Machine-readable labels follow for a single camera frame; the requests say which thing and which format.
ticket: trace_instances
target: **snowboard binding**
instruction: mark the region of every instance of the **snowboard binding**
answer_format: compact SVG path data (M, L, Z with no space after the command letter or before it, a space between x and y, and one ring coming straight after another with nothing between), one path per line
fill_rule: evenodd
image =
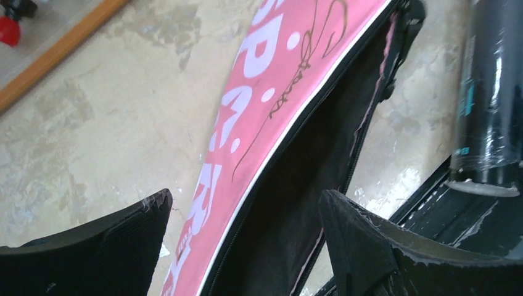
M0 0L4 16L0 17L0 42L11 47L20 42L20 24L23 18L35 17L38 6L31 0Z

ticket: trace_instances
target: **red object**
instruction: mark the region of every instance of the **red object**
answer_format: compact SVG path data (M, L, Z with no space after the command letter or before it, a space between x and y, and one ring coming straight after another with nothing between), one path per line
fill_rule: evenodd
M0 17L0 42L9 46L20 42L20 25L9 17Z

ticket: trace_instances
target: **zipper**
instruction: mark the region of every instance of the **zipper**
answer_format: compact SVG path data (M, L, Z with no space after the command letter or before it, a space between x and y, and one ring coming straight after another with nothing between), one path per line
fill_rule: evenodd
M350 181L354 175L354 171L356 169L356 163L358 158L360 157L361 149L363 147L365 135L367 134L367 131L369 130L371 119L372 119L372 113L374 113L374 110L376 109L377 104L380 102L375 102L370 110L370 116L365 120L365 123L363 124L363 127L360 132L356 135L356 151L354 156L352 157L351 164L349 166L349 170L347 173L347 179L345 181L344 186L340 189L340 192L343 194L347 193L348 186L350 184ZM321 253L321 250L323 249L323 246L325 245L325 235L323 234L319 240L318 246L314 250L309 262L307 262L307 266L305 268L305 271L302 274L302 277L300 278L298 284L296 285L296 289L294 290L294 296L300 295L301 291L305 287L305 283L307 282L307 279L309 278L312 269L314 268L314 265L316 264L316 261L318 260L318 257Z
M422 22L420 22L419 20L416 20L416 23L411 23L411 14L410 14L411 5L410 4L411 4L410 0L398 1L396 4L393 4L393 6L389 9L388 13L385 16L383 16L383 18L379 22L379 27L381 27L381 25L383 25L389 19L389 17L392 15L392 13L394 11L396 11L396 9L399 7L400 8L399 10L401 12L400 17L402 19L400 19L398 21L398 24L403 25L403 27L399 28L399 30L398 30L398 33L402 34L402 35L397 36L396 38L399 38L399 43L402 44L403 46L400 49L400 52L398 55L398 60L396 61L396 65L393 66L393 70L390 75L390 81L386 82L386 84L384 86L384 93L382 94L381 100L373 102L373 106L371 107L371 110L369 113L370 114L369 118L367 118L365 120L365 122L363 123L362 129L356 135L356 140L355 140L356 141L356 147L355 147L356 151L355 151L354 156L352 157L351 163L349 164L349 169L348 169L345 184L339 190L340 193L342 193L342 194L347 193L348 187L350 185L350 181L352 180L352 177L354 176L354 172L356 170L356 164L360 157L361 150L363 148L364 139L369 130L374 111L380 102L387 100L392 95L392 92L393 92L394 86L395 86L394 76L396 74L396 71L401 66L401 64L405 61L406 55L412 45L412 42L414 41L414 38L417 36L417 34L419 33L419 30L421 29ZM415 9L417 10L416 11L417 15L419 15L419 11L418 11L419 7L416 7ZM321 250L323 249L323 246L325 245L325 242L326 242L325 235L322 235L318 246L314 250L309 262L307 263L307 266L305 268L305 271L302 274L302 277L299 279L296 289L294 290L293 296L299 295L301 293L301 291L303 290L303 288L305 287L305 283L307 282L307 279L310 276L310 273L312 272L312 269L314 268L316 261L318 260L318 257L321 253Z
M375 22L372 25L372 27L371 27L372 30L368 30L365 33L365 35L373 36L376 33L376 31L378 30L378 28L380 28L390 18L392 13L396 10L396 8L399 5L401 5L402 7L405 7L405 4L409 3L409 2L410 2L410 0L399 0L395 4L390 4L390 7L386 8L388 10L388 12L385 15L381 15L379 17L380 21ZM314 103L314 105L310 105L310 106L306 107L306 109L303 111L303 113L306 114L305 118L299 120L299 122L300 122L299 125L297 125L296 128L293 127L291 129L292 131L289 131L289 134L291 134L292 136L289 139L286 139L285 140L285 144L282 146L282 148L278 149L274 153L274 155L272 156L271 160L267 163L267 165L265 167L265 170L269 169L272 166L272 164L275 161L277 161L278 158L287 150L288 146L296 138L296 136L299 134L299 132L305 126L305 124L307 123L309 118L312 116L312 114L321 105L321 103L323 103L325 101L325 99L328 97L328 95L332 92L334 87L337 85L337 82L341 79L341 76L348 70L349 66L352 64L353 59L356 58L358 56L358 54L360 53L360 51L365 48L365 46L370 42L371 38L362 38L362 39L366 39L366 40L363 42L363 44L358 46L359 48L357 49L357 51L355 53L353 53L353 54L350 54L350 58L347 59L347 61L344 61L344 60L342 61L342 63L345 64L345 67L340 69L340 71L338 73L333 73L331 75L331 77L333 77L333 80L327 82L329 87L327 88L327 90L325 90L323 92L323 95L321 96L321 98L319 100L317 100ZM349 168L348 175L347 175L347 181L344 184L343 190L340 191L343 194L347 193L348 185L350 183L350 180L352 179L352 176L354 175L354 170L355 170L355 167L356 167L356 160L360 156L361 148L362 148L363 142L364 142L363 139L364 139L364 136L365 136L365 134L367 133L367 131L369 129L370 121L372 119L372 114L374 113L374 109L376 108L378 103L380 103L382 101L383 101L383 99L373 103L373 106L371 107L371 110L370 110L371 111L370 112L371 116L369 118L367 118L367 120L365 120L365 123L363 125L362 130L360 132L358 132L358 134L356 136L356 141L357 142L356 142L355 156L353 157L354 161L350 164L350 168ZM251 189L251 191L255 191L257 189L257 186L258 186L259 183L260 182L258 181L254 185L254 187ZM247 218L247 214L250 212L250 209L251 209L251 207L252 207L252 205L254 203L254 200L250 199L249 201L246 201L246 202L247 202L247 208L245 208L245 211L242 214L242 219L240 220L240 222L238 224L238 227L234 231L234 235L231 238L230 242L228 243L228 246L227 246L227 249L225 250L225 253L223 254L223 256L221 256L220 263L218 264L218 269L214 272L214 275L212 276L213 280L212 280L211 285L210 285L210 287L208 289L208 292L207 293L202 293L202 294L212 295L212 293L214 292L214 288L216 286L216 280L218 279L218 275L220 274L220 272L222 270L223 263L224 263L225 259L227 258L227 256L229 255L229 253L230 253L230 251L232 249L232 246L234 245L234 242L236 241L236 238L238 237L238 234L239 234L240 230L242 229L243 224L245 223L245 220ZM307 279L308 279L308 277L309 277L309 275L310 275L310 273L311 273L311 271L312 271L312 269L313 269L313 267L314 267L314 265L315 265L315 263L316 263L316 261L317 261L317 259L319 257L320 251L323 248L324 244L325 244L325 235L321 236L321 239L320 239L320 242L318 244L318 247L316 248L316 250L312 254L309 262L307 263L307 267L305 268L305 271L302 274L302 277L300 278L299 283L296 286L294 295L299 295L299 293L301 293L301 291L302 291L302 289L303 289L303 287L304 287L304 285L305 285L305 283L306 283L306 281L307 281Z

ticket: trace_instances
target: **pink graphic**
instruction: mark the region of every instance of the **pink graphic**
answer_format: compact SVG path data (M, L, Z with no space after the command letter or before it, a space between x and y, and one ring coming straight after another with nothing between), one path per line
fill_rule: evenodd
M252 181L293 118L390 0L266 0L218 112L162 296L197 295Z

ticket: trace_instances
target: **white dot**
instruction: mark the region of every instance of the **white dot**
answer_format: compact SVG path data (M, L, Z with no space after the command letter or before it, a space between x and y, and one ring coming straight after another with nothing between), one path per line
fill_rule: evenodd
M231 145L231 153L234 153L236 149L240 146L240 139L236 138L233 141L233 144Z
M298 42L300 42L300 32L292 33L287 40L287 49L293 50L298 45Z
M273 95L274 95L274 92L275 92L275 89L274 88L270 88L270 89L267 89L262 95L261 95L261 101L262 102L266 102L268 100L270 100Z

